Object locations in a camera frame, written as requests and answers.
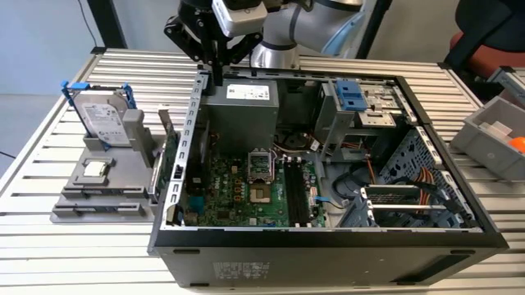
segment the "orange object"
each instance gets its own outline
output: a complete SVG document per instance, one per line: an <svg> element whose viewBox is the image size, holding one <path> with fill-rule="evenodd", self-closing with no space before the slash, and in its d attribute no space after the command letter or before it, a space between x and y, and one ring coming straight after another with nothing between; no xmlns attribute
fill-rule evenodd
<svg viewBox="0 0 525 295"><path fill-rule="evenodd" d="M510 140L510 144L516 147L520 152L525 152L525 137L518 137Z"/></svg>

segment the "hard drive label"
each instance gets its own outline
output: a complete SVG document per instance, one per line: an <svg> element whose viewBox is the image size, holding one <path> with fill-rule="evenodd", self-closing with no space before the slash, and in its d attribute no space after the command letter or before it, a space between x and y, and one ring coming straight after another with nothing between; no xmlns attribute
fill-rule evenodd
<svg viewBox="0 0 525 295"><path fill-rule="evenodd" d="M129 144L130 140L117 108L103 103L85 103L82 107L99 139L111 145Z"/></svg>

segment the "floor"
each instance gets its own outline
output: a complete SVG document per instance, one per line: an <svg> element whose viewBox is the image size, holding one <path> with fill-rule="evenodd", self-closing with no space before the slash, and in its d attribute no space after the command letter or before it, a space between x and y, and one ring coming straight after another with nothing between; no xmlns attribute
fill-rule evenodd
<svg viewBox="0 0 525 295"><path fill-rule="evenodd" d="M0 176L54 106L57 95L0 94Z"/></svg>

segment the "green circuit board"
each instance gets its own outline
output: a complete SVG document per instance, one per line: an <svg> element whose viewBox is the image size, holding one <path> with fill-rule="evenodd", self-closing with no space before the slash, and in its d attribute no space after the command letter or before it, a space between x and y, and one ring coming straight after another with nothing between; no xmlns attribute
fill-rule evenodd
<svg viewBox="0 0 525 295"><path fill-rule="evenodd" d="M276 177L270 185L265 183L250 184L248 182L248 159L241 157L221 157L212 161L210 185L205 196L204 212L198 215L198 226L258 226L258 227L290 227L289 204L286 202L286 186L284 163L276 161ZM312 162L303 166L305 176L307 198L311 196L311 186L316 183L316 171ZM250 195L250 189L269 187L266 202ZM312 218L313 227L325 226L323 205L317 205L319 215Z"/></svg>

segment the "blue latch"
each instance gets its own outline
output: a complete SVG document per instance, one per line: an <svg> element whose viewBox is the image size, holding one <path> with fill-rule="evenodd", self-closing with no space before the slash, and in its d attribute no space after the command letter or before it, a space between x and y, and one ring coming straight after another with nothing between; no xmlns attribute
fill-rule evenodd
<svg viewBox="0 0 525 295"><path fill-rule="evenodd" d="M345 111L365 111L369 108L356 81L336 81L336 91Z"/></svg>

